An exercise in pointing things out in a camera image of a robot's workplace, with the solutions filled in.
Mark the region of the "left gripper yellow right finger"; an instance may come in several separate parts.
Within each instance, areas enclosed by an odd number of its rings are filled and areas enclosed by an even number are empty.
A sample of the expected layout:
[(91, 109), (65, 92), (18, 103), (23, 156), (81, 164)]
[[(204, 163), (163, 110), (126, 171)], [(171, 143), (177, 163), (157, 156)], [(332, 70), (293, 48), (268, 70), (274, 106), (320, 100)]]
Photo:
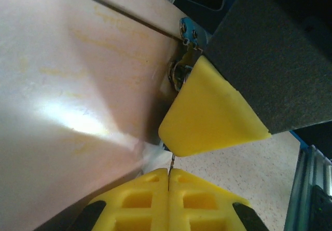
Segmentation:
[(169, 230), (268, 230), (250, 202), (182, 169), (169, 182)]

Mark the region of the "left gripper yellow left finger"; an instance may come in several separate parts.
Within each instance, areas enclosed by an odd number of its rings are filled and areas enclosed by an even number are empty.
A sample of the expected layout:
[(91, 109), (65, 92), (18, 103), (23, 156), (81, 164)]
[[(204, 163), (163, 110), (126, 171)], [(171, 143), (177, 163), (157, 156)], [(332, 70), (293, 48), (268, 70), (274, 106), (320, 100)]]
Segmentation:
[(156, 169), (93, 198), (74, 230), (168, 230), (168, 170)]

